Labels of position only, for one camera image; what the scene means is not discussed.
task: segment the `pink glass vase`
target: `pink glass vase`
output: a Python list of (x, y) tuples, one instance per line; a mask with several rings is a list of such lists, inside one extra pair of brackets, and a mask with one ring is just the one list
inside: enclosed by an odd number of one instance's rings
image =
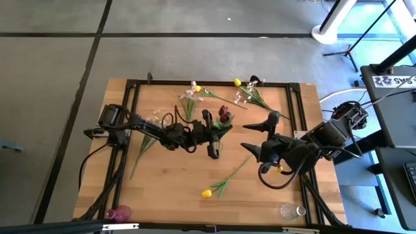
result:
[(111, 209), (105, 214), (105, 218), (111, 219), (117, 223), (122, 223), (130, 218), (131, 210), (126, 205), (120, 205), (116, 209)]

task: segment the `yellow tulip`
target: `yellow tulip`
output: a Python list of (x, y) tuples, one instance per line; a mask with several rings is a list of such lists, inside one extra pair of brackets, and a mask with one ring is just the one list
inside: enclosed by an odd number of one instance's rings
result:
[(234, 79), (234, 85), (239, 87), (241, 85), (241, 81), (237, 78)]
[(280, 172), (282, 172), (283, 171), (283, 167), (282, 166), (278, 166), (278, 169), (276, 170), (276, 173), (280, 173)]
[(213, 195), (213, 193), (209, 189), (207, 189), (207, 190), (205, 190), (201, 193), (202, 198), (210, 198), (212, 195)]

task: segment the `wooden table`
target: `wooden table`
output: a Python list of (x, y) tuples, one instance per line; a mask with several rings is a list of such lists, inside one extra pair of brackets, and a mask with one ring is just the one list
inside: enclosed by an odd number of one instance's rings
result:
[[(126, 80), (111, 79), (108, 83), (104, 104), (121, 104)], [(304, 104), (307, 128), (312, 129), (322, 121), (319, 100), (315, 85), (300, 84)], [(143, 118), (154, 116), (154, 110), (160, 110), (159, 117), (172, 112), (174, 105), (181, 107), (177, 98), (189, 86), (177, 85), (141, 85), (137, 101), (137, 114)], [(210, 86), (216, 95), (233, 100), (236, 87)], [(273, 109), (289, 116), (289, 108), (284, 88), (259, 88), (265, 101)], [(300, 117), (294, 98), (296, 122)], [(233, 129), (222, 139), (224, 149), (219, 160), (207, 156), (206, 145), (199, 146), (195, 153), (186, 153), (183, 149), (168, 151), (158, 142), (154, 144), (138, 162), (135, 176), (129, 179), (133, 163), (138, 155), (143, 134), (133, 131), (127, 163), (120, 193), (120, 205), (132, 209), (132, 222), (154, 222), (175, 224), (223, 224), (255, 226), (305, 226), (304, 218), (286, 220), (280, 214), (284, 203), (302, 205), (300, 182), (296, 178), (283, 190), (272, 190), (264, 186), (257, 177), (259, 164), (254, 157), (244, 165), (231, 180), (221, 198), (216, 194), (209, 199), (201, 198), (202, 191), (210, 185), (229, 176), (249, 155), (240, 146), (241, 142), (261, 145), (266, 133), (244, 129), (244, 124), (260, 123), (266, 120), (268, 111), (253, 104), (243, 104), (248, 110), (225, 103), (220, 99), (205, 97), (199, 103), (194, 117), (202, 120), (201, 111), (209, 110), (217, 115), (221, 105), (227, 105), (235, 115)], [(290, 121), (280, 118), (276, 132), (292, 136)], [(91, 151), (103, 145), (106, 138), (96, 138)], [(73, 217), (79, 217), (92, 205), (103, 189), (105, 174), (111, 149), (105, 148), (91, 157), (84, 169), (82, 186)], [(339, 192), (333, 163), (320, 160), (316, 166), (319, 191), (329, 208), (339, 220), (346, 223), (346, 216)], [(281, 185), (288, 176), (269, 172), (269, 183)], [(111, 207), (111, 198), (107, 207)], [(311, 215), (316, 222), (313, 199), (309, 196)]]

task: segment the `white stand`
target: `white stand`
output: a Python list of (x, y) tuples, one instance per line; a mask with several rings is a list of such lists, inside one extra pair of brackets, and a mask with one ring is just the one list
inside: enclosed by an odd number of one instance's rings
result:
[(356, 1), (357, 0), (339, 0), (338, 4), (335, 4), (335, 8), (331, 9), (328, 16), (326, 16), (322, 30), (320, 31), (320, 25), (313, 27), (311, 32), (312, 37), (322, 44), (334, 44), (338, 39), (337, 33), (340, 24), (350, 12)]

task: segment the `sticker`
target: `sticker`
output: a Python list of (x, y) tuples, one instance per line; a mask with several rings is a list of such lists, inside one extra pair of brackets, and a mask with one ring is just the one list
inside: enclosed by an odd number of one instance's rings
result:
[[(408, 78), (407, 75), (373, 75), (372, 81), (376, 88), (396, 88)], [(400, 88), (416, 88), (416, 77), (407, 80)]]

